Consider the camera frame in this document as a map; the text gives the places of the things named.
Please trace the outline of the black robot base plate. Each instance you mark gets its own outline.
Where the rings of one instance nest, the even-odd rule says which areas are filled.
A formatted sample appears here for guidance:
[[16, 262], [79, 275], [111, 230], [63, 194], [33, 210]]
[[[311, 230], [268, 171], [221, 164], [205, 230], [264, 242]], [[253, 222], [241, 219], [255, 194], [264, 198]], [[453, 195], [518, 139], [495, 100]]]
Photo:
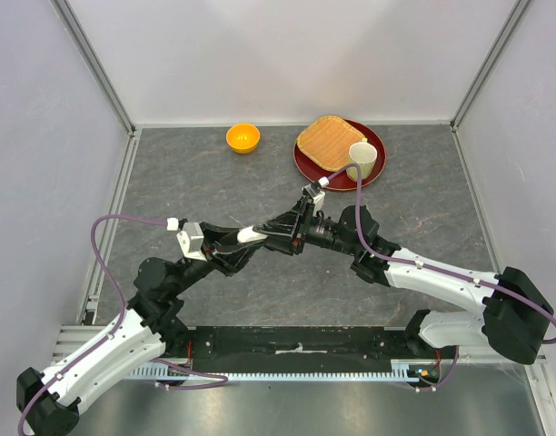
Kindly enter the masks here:
[[238, 375], [389, 372], [393, 360], [435, 361], [454, 357], [402, 329], [383, 327], [198, 326], [167, 349], [199, 372]]

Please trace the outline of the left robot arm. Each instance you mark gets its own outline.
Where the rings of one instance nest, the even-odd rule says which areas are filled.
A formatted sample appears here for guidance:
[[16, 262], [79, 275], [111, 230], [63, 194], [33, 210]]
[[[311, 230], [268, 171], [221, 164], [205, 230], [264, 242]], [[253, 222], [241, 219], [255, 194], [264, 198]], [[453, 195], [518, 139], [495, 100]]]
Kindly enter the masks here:
[[81, 414], [130, 372], [163, 355], [183, 353], [187, 328], [177, 317], [184, 305], [180, 294], [215, 270], [239, 272], [267, 240], [251, 227], [209, 227], [176, 218], [152, 224], [175, 234], [181, 259], [147, 259], [134, 281], [136, 294], [120, 301], [119, 313], [106, 327], [61, 362], [18, 376], [18, 434], [67, 435]]

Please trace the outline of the white earbud charging case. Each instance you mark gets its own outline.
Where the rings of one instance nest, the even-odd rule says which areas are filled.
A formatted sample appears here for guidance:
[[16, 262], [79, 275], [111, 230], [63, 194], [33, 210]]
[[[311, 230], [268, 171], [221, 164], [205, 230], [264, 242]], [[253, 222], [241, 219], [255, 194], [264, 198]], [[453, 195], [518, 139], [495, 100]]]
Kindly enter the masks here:
[[267, 235], [256, 232], [252, 226], [244, 227], [236, 236], [238, 243], [257, 243], [264, 241], [266, 238]]

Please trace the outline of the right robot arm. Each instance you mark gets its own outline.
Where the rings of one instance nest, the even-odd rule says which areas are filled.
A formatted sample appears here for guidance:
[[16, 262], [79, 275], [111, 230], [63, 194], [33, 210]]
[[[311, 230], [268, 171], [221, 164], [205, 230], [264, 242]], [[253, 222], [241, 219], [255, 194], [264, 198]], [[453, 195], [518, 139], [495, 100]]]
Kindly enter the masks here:
[[310, 244], [349, 254], [352, 270], [367, 283], [421, 292], [457, 306], [457, 312], [425, 309], [413, 315], [402, 341], [413, 357], [487, 344], [510, 361], [530, 365], [552, 323], [551, 305], [525, 272], [513, 267], [478, 272], [422, 257], [379, 236], [379, 224], [364, 205], [350, 205], [333, 220], [304, 196], [290, 211], [253, 230], [275, 251], [294, 255]]

